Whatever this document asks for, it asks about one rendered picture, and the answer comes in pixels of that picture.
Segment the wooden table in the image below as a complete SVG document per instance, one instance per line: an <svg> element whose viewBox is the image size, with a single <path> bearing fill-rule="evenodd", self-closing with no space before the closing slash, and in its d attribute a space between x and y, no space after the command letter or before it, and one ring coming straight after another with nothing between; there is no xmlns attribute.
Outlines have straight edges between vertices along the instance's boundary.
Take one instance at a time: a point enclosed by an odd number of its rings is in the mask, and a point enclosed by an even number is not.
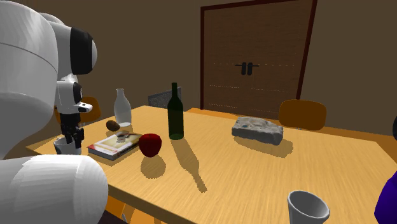
<svg viewBox="0 0 397 224"><path fill-rule="evenodd" d="M303 190L330 208L325 224L377 224L397 163L376 142L286 128L274 146L233 136L233 118L184 119L184 137L171 140L165 109L132 110L129 130L158 134L162 147L96 157L112 197L168 224L289 224L288 195Z"/></svg>

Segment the clear glass bottle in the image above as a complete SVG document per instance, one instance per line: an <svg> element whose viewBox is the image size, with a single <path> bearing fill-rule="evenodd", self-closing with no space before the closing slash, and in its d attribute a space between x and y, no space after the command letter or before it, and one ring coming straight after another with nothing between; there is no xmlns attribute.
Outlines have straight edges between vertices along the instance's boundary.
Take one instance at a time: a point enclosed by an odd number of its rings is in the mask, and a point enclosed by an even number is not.
<svg viewBox="0 0 397 224"><path fill-rule="evenodd" d="M127 127L132 123L131 106L122 88L116 89L114 114L116 122L120 127Z"/></svg>

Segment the grey chair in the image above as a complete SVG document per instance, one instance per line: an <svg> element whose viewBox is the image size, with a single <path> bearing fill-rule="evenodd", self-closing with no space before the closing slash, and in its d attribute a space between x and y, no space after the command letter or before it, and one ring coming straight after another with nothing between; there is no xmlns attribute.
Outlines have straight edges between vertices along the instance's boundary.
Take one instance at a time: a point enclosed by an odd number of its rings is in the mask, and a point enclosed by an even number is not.
<svg viewBox="0 0 397 224"><path fill-rule="evenodd" d="M171 99L172 89L148 96L148 105L157 108L167 109L167 106Z"/></svg>

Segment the small white cup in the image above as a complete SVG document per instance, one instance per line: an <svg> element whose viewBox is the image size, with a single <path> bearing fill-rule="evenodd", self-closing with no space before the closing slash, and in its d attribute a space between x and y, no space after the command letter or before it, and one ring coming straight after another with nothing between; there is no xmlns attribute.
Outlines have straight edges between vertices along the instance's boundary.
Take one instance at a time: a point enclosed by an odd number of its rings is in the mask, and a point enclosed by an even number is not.
<svg viewBox="0 0 397 224"><path fill-rule="evenodd" d="M80 155L81 154L81 148L76 147L74 139L72 139L71 143L67 143L67 140L65 137L60 137L54 141L53 145L55 147L55 151L59 155Z"/></svg>

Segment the orange chair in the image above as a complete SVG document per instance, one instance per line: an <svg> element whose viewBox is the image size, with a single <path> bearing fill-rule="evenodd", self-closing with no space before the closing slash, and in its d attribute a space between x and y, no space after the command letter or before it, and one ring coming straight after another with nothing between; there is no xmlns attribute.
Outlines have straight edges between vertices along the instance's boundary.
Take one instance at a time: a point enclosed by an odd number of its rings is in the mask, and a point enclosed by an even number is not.
<svg viewBox="0 0 397 224"><path fill-rule="evenodd" d="M60 123L60 114L79 113L81 123L97 120L101 116L99 103L95 97L79 94L61 94L55 97L54 112Z"/></svg>
<svg viewBox="0 0 397 224"><path fill-rule="evenodd" d="M314 101L286 100L279 108L279 122L286 127L320 130L326 122L326 107Z"/></svg>

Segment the grey crumpled block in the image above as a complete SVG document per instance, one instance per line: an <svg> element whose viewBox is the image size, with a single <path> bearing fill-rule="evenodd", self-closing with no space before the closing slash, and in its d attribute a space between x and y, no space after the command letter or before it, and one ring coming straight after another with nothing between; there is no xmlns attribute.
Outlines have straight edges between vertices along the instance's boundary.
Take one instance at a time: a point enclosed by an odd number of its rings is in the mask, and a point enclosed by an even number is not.
<svg viewBox="0 0 397 224"><path fill-rule="evenodd" d="M262 118L242 116L232 127L232 135L278 146L283 139L283 127Z"/></svg>

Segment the red apple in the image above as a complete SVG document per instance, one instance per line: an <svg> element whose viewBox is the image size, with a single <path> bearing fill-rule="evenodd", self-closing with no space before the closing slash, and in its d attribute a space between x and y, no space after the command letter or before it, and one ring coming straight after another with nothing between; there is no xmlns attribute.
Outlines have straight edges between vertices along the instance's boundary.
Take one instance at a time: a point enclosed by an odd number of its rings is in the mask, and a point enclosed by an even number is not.
<svg viewBox="0 0 397 224"><path fill-rule="evenodd" d="M157 134L144 134L139 138L138 145L144 156L154 157L162 147L162 140Z"/></svg>

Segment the dark green wine bottle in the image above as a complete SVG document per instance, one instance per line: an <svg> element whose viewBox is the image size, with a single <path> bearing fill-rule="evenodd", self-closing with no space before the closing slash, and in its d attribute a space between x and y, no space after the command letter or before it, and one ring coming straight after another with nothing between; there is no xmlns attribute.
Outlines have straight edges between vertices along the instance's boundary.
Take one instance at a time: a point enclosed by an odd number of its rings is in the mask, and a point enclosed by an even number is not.
<svg viewBox="0 0 397 224"><path fill-rule="evenodd" d="M178 84L172 83L172 96L167 105L169 137L172 140L184 138L183 103L178 97Z"/></svg>

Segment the purple rounded object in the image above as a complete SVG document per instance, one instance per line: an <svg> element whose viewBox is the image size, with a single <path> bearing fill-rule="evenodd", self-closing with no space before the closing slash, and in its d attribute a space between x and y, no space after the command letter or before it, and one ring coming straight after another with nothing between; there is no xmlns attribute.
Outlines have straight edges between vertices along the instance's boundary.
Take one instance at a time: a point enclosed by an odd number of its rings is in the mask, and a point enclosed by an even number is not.
<svg viewBox="0 0 397 224"><path fill-rule="evenodd" d="M378 224L397 224L397 171L385 183L374 216Z"/></svg>

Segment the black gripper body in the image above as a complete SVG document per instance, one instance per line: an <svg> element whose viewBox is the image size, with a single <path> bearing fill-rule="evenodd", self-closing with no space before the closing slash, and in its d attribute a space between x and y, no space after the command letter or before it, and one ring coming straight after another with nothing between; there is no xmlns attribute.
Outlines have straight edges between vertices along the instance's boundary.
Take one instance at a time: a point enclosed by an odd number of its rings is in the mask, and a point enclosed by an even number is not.
<svg viewBox="0 0 397 224"><path fill-rule="evenodd" d="M79 127L80 122L79 113L60 114L60 126L63 134L83 134L83 129Z"/></svg>

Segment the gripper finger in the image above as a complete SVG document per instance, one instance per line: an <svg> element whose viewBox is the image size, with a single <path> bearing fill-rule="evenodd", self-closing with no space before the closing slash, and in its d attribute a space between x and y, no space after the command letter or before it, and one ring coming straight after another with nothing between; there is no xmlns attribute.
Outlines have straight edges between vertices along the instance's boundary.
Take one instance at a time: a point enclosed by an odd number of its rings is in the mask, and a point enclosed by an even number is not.
<svg viewBox="0 0 397 224"><path fill-rule="evenodd" d="M76 127L74 133L74 141L76 148L81 148L82 140L84 140L84 128Z"/></svg>
<svg viewBox="0 0 397 224"><path fill-rule="evenodd" d="M63 125L62 126L62 134L64 135L67 144L72 143L73 142L74 127L68 126L68 125Z"/></svg>

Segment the brown double door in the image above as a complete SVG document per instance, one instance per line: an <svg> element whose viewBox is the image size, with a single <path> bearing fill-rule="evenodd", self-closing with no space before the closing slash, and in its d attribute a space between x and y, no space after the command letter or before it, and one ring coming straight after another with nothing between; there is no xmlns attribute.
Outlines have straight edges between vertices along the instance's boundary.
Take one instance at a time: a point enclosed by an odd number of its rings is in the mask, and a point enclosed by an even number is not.
<svg viewBox="0 0 397 224"><path fill-rule="evenodd" d="M299 99L318 0L200 9L200 107L276 120Z"/></svg>

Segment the book with pale cover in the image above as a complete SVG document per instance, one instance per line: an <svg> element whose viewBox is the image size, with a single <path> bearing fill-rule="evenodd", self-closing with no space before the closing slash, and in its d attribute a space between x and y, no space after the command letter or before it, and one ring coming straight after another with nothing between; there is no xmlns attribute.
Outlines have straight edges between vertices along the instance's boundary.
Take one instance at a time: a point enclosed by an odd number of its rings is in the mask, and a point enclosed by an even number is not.
<svg viewBox="0 0 397 224"><path fill-rule="evenodd" d="M88 152L108 160L116 160L138 145L140 134L120 131L88 146Z"/></svg>

